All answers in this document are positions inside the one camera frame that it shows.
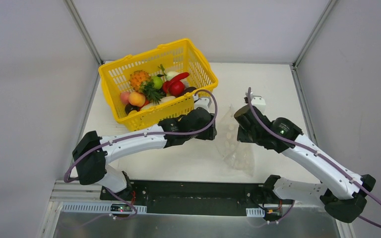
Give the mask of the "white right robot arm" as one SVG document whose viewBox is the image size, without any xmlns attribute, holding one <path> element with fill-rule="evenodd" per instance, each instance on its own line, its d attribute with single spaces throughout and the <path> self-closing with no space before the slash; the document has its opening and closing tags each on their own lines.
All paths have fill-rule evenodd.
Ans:
<svg viewBox="0 0 381 238">
<path fill-rule="evenodd" d="M 254 143 L 267 150 L 282 154 L 313 174 L 319 183 L 292 181 L 278 175 L 270 175 L 262 189 L 262 198 L 268 203 L 278 199 L 291 199 L 323 208 L 333 218 L 351 223 L 363 212 L 367 194 L 354 185 L 358 182 L 372 191 L 376 179 L 359 175 L 339 163 L 333 167 L 320 158 L 322 152 L 302 130 L 286 118 L 270 121 L 258 109 L 249 105 L 238 109 L 234 119 L 239 124 L 237 140 Z"/>
</svg>

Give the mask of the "clear zip top bag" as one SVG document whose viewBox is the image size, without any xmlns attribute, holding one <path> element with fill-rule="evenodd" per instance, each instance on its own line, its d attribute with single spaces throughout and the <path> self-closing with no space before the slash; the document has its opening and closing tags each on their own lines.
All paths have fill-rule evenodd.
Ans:
<svg viewBox="0 0 381 238">
<path fill-rule="evenodd" d="M 217 135 L 214 143 L 230 170 L 240 171 L 251 178 L 254 176 L 254 155 L 248 143 L 237 140 L 239 125 L 234 119 L 235 112 L 233 105 L 229 105 L 225 115 L 216 122 Z"/>
</svg>

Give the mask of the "yellow plastic shopping basket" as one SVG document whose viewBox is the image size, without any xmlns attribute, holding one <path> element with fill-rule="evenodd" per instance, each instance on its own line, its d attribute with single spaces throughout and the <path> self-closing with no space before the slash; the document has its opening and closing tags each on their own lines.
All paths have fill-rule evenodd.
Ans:
<svg viewBox="0 0 381 238">
<path fill-rule="evenodd" d="M 99 67 L 114 120 L 135 131 L 189 113 L 192 93 L 206 96 L 218 79 L 203 53 L 184 38 Z"/>
</svg>

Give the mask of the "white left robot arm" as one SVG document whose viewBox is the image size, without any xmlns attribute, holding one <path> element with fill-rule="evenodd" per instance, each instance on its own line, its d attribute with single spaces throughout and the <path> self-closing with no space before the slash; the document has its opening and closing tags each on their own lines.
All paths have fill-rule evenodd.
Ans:
<svg viewBox="0 0 381 238">
<path fill-rule="evenodd" d="M 215 114 L 204 108 L 187 115 L 163 119 L 148 128 L 118 136 L 99 136 L 86 133 L 72 152 L 76 180 L 81 185 L 99 184 L 112 191 L 118 200 L 131 196 L 124 172 L 117 172 L 110 163 L 127 155 L 151 149 L 183 145 L 196 138 L 213 140 L 216 135 Z"/>
</svg>

